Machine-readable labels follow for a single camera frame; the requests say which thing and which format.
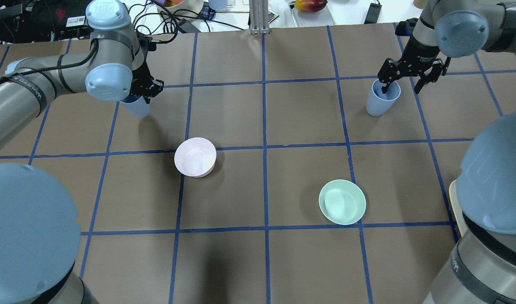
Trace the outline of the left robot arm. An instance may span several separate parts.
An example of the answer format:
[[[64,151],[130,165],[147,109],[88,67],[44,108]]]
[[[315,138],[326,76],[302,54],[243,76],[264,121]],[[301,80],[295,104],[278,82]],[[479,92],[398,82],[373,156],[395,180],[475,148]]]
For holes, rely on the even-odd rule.
[[[11,62],[0,75],[0,304],[97,304],[74,272],[81,227],[71,195],[32,165],[54,100],[70,94],[149,114],[164,83],[146,63],[149,39],[127,6],[94,0],[82,14],[90,50]]]

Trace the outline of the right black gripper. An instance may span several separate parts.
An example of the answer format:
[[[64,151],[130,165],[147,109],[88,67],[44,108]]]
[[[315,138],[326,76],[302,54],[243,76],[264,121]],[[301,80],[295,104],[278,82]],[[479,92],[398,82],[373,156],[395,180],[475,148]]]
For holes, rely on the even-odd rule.
[[[438,46],[426,46],[416,40],[408,41],[401,58],[385,59],[378,72],[382,94],[386,95],[394,81],[403,77],[419,77],[414,92],[420,94],[425,85],[438,81],[448,72],[451,58],[443,60],[439,58],[439,53]]]

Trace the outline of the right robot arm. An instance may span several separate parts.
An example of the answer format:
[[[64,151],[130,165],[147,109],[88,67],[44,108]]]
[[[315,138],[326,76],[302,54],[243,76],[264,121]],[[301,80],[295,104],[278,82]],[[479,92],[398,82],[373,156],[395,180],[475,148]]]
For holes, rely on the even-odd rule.
[[[414,92],[446,75],[452,58],[479,51],[516,57],[516,0],[426,0],[418,19],[399,23],[408,36],[399,59],[387,58],[372,84],[367,112],[381,116],[398,99],[397,81],[416,77]],[[483,94],[456,85],[472,109],[445,110],[452,130],[472,129],[472,142],[449,193],[461,236],[429,287],[424,304],[516,304],[516,111],[475,108]]]

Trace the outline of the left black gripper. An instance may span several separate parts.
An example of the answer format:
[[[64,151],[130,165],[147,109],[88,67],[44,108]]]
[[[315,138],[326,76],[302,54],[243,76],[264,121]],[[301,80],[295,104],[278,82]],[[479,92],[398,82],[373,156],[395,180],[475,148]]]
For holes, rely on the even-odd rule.
[[[149,36],[138,36],[141,54],[144,60],[140,67],[133,71],[130,94],[144,96],[146,104],[150,104],[164,89],[165,82],[152,76],[147,64],[147,56],[150,52],[157,50],[159,40],[154,40]]]

